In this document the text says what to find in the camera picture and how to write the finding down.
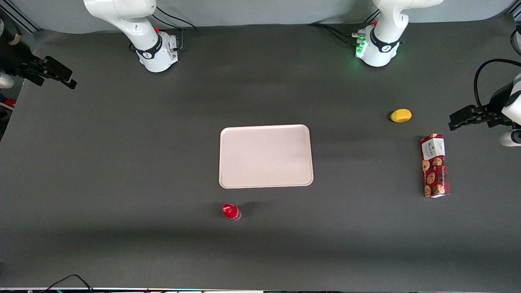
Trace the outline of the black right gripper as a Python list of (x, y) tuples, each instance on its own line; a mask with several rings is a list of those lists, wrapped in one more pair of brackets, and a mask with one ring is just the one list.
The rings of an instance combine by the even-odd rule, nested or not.
[(72, 70), (54, 59), (44, 59), (32, 54), (31, 49), (23, 42), (10, 45), (5, 39), (1, 41), (1, 87), (13, 87), (14, 77), (20, 77), (42, 86), (44, 78), (62, 83), (69, 89), (76, 89), (77, 82), (72, 78)]

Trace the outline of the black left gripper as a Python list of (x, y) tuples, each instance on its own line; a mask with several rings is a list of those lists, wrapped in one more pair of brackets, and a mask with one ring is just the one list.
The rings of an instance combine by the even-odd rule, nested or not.
[(504, 125), (508, 127), (516, 127), (516, 124), (506, 115), (502, 114), (502, 109), (510, 98), (513, 89), (513, 82), (496, 91), (487, 104), (487, 111), (493, 120), (488, 122), (488, 115), (481, 108), (475, 105), (468, 105), (458, 111), (458, 114), (449, 116), (449, 130), (455, 131), (462, 126), (477, 125), (487, 122), (488, 127)]

